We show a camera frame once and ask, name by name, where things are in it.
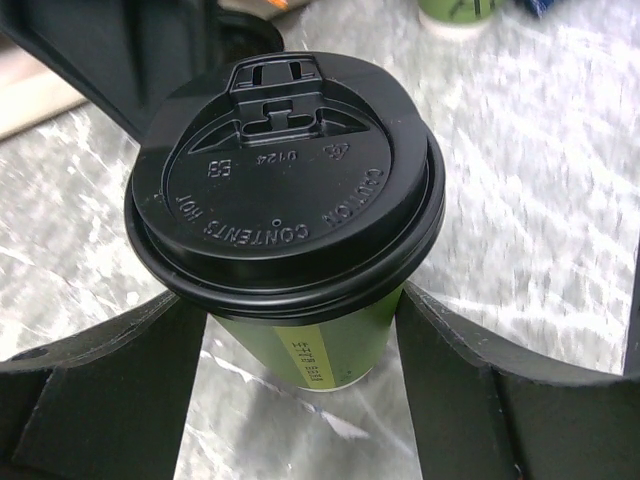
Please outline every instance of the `wooden surface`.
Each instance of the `wooden surface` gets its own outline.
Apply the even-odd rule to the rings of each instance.
[[[0,40],[0,139],[85,100],[36,59]]]

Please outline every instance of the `white marble countertop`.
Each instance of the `white marble countertop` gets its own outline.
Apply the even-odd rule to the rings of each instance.
[[[318,1],[282,28],[290,50],[388,69],[434,130],[447,217],[413,280],[533,350],[620,372],[640,237],[640,3],[559,0],[542,20],[508,3],[465,44],[425,32],[413,0]],[[124,233],[136,151],[93,106],[0,144],[0,358],[162,290]],[[359,384],[311,394],[210,322],[176,478],[420,478],[394,339]]]

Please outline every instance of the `cup lid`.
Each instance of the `cup lid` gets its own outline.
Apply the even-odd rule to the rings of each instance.
[[[254,57],[172,94],[125,205],[134,250],[169,289],[273,324],[390,293],[443,211],[442,156],[405,90],[375,65],[306,52]]]

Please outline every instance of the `blue object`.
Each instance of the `blue object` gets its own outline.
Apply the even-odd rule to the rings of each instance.
[[[555,0],[524,0],[524,3],[539,17],[546,12]]]

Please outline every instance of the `green paper cup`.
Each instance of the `green paper cup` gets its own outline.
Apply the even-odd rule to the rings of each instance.
[[[432,33],[452,40],[482,33],[503,3],[504,0],[418,0],[422,24]]]
[[[357,382],[378,362],[401,292],[314,325],[271,327],[217,320],[282,380],[306,390],[331,392]]]
[[[142,262],[283,380],[366,375],[444,216],[442,155],[404,89],[287,53],[195,79],[157,115],[125,200]]]

